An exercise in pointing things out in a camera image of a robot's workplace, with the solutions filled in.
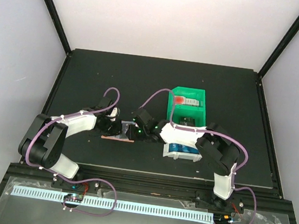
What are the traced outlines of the pink card holder wallet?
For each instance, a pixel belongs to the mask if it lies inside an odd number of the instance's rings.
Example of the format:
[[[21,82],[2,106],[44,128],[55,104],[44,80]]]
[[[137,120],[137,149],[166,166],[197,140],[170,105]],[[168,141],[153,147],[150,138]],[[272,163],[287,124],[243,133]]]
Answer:
[[[129,123],[129,125],[135,125],[134,122],[131,121],[122,121],[122,122],[127,122]],[[102,139],[107,139],[107,140],[116,140],[116,141],[121,141],[121,142],[130,142],[133,143],[134,140],[130,140],[130,139],[121,139],[121,138],[116,138],[116,136],[119,134],[119,132],[121,131],[121,127],[120,129],[118,129],[118,127],[115,128],[115,130],[111,130],[111,134],[109,135],[101,135]]]

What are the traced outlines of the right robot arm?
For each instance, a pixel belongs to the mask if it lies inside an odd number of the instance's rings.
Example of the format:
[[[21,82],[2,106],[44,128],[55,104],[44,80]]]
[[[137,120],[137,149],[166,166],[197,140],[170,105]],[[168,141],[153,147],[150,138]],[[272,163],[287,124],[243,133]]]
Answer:
[[[232,204],[236,171],[248,160],[248,153],[241,143],[225,135],[219,125],[193,127],[180,125],[172,120],[158,121],[144,108],[135,111],[132,120],[133,124],[130,124],[126,131],[130,140],[174,143],[196,149],[213,170],[212,204],[219,210]]]

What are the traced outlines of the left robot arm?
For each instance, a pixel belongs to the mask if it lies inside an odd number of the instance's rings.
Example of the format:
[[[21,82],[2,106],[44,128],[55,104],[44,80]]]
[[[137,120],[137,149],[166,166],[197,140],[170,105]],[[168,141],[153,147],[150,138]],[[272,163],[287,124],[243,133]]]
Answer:
[[[70,189],[79,189],[84,178],[79,174],[79,165],[62,153],[64,141],[83,131],[95,131],[104,137],[117,136],[122,133],[119,114],[116,102],[106,96],[97,106],[66,116],[39,114],[20,142],[18,153],[30,166],[60,174]]]

